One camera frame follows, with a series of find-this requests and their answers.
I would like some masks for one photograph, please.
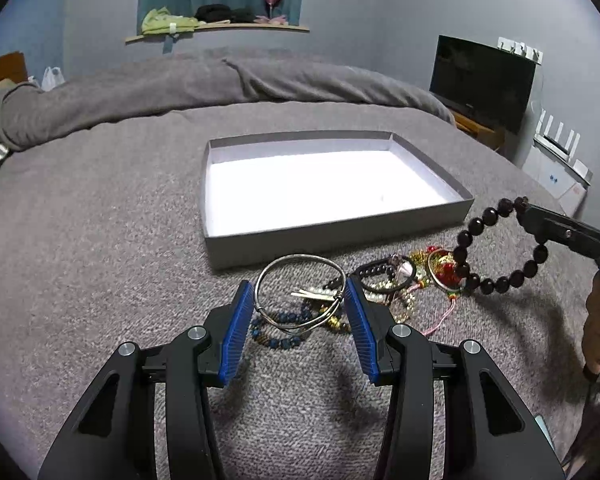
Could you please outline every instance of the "gray bedspread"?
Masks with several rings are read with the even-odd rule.
[[[3,91],[0,142],[19,152],[96,124],[259,101],[410,107],[455,124],[431,94],[377,72],[290,56],[183,54],[129,63],[51,92],[29,83]]]
[[[206,142],[313,129],[403,136],[475,196],[472,216],[522,194],[558,210],[495,152],[410,108],[296,102],[198,108],[100,124],[15,153],[0,170],[0,438],[29,475],[120,342],[169,342],[228,301],[240,279],[256,278],[256,267],[214,274],[208,266],[196,203]],[[337,183],[325,182],[327,192],[331,186]],[[378,186],[402,189],[390,175]],[[258,206],[266,214],[274,201],[262,197]],[[351,270],[392,251],[451,248],[457,232],[327,256]],[[533,246],[507,219],[472,245],[472,267],[499,276],[519,267]],[[560,453],[580,420],[586,385],[579,341],[594,271],[591,262],[551,244],[536,279],[504,296],[462,298],[433,338],[481,341],[529,409],[546,417]],[[281,305],[293,288],[330,278],[314,268],[288,269],[272,275],[266,301]],[[420,330],[446,309],[435,289],[416,301],[413,326]],[[432,478],[442,476],[444,447],[442,389],[436,392]],[[210,392],[228,477],[372,478],[389,398],[388,388],[371,386],[361,373],[350,336],[318,329],[291,351],[248,340],[236,380]],[[156,414],[158,476],[166,478],[162,396]]]

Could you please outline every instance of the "silver screw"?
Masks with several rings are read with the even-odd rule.
[[[411,335],[411,328],[403,324],[398,324],[394,325],[394,327],[391,329],[391,332],[398,337],[407,337]]]
[[[206,335],[205,327],[195,326],[187,332],[189,339],[202,339]]]
[[[463,346],[469,354],[477,354],[480,351],[480,344],[477,341],[465,341]]]
[[[135,351],[136,345],[134,345],[133,343],[122,343],[122,345],[118,347],[118,353],[120,355],[131,355]]]

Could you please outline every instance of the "gray wall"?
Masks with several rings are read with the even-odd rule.
[[[68,77],[160,56],[162,43],[124,44],[136,34],[138,0],[67,0],[64,71]],[[378,61],[381,0],[302,0],[300,23],[310,34],[286,31],[198,32],[178,41],[173,51],[217,46],[292,48],[374,68]]]
[[[62,66],[64,0],[9,0],[0,12],[0,56],[19,50],[29,75]]]
[[[508,139],[508,155],[522,166],[540,105],[580,132],[577,157],[594,172],[581,218],[600,228],[600,14],[590,0],[387,0],[386,6],[392,20],[379,45],[379,70],[425,89],[440,34],[494,46],[503,36],[544,52],[527,126]]]

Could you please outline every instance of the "hand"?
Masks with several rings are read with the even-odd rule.
[[[595,374],[600,373],[600,272],[593,277],[591,293],[587,298],[589,317],[584,323],[582,352],[587,368]]]

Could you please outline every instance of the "television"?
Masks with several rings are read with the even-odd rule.
[[[440,36],[429,91],[483,126],[517,134],[535,73],[535,62],[526,57]]]

